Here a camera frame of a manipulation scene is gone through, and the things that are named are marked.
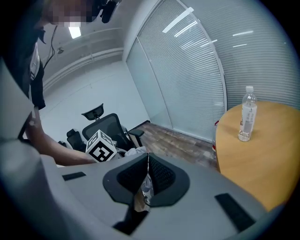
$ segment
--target white wall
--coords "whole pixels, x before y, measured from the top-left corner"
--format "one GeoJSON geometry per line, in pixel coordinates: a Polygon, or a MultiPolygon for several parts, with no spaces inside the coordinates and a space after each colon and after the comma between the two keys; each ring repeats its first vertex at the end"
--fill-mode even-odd
{"type": "Polygon", "coordinates": [[[92,123],[81,113],[102,103],[103,117],[116,113],[127,129],[149,120],[131,74],[122,61],[104,66],[95,62],[82,67],[47,90],[44,97],[46,107],[40,111],[42,126],[56,141],[67,142],[66,133],[72,128],[81,133],[92,123]]]}
{"type": "Polygon", "coordinates": [[[135,38],[147,20],[148,16],[152,13],[153,9],[161,0],[141,0],[141,3],[132,17],[130,26],[124,36],[124,52],[123,61],[126,61],[130,49],[135,42],[135,38]]]}

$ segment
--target cable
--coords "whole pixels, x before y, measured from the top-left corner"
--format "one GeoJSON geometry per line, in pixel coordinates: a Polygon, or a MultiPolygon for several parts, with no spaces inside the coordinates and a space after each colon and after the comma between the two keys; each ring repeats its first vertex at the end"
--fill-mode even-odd
{"type": "Polygon", "coordinates": [[[48,58],[47,58],[47,61],[45,63],[44,69],[46,68],[46,66],[47,66],[48,62],[51,60],[51,58],[55,55],[55,49],[53,48],[53,39],[54,39],[54,36],[55,36],[55,33],[56,33],[56,29],[57,29],[57,26],[55,26],[55,29],[54,29],[53,34],[52,34],[51,47],[49,49],[49,54],[48,54],[48,58]]]}

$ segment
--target floor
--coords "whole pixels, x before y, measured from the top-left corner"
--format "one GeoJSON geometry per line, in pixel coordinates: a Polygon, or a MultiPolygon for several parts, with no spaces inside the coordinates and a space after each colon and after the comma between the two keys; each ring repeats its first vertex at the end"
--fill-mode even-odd
{"type": "Polygon", "coordinates": [[[138,129],[145,132],[141,141],[148,152],[181,158],[217,170],[211,143],[151,123],[145,123],[138,129]]]}

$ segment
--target wooden table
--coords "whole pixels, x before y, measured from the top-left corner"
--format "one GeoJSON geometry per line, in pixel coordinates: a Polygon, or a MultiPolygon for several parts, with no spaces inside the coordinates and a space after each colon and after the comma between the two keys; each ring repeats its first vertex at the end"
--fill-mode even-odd
{"type": "Polygon", "coordinates": [[[300,111],[284,104],[258,102],[248,142],[238,139],[240,118],[238,105],[218,123],[220,171],[271,210],[288,200],[300,175],[300,111]]]}

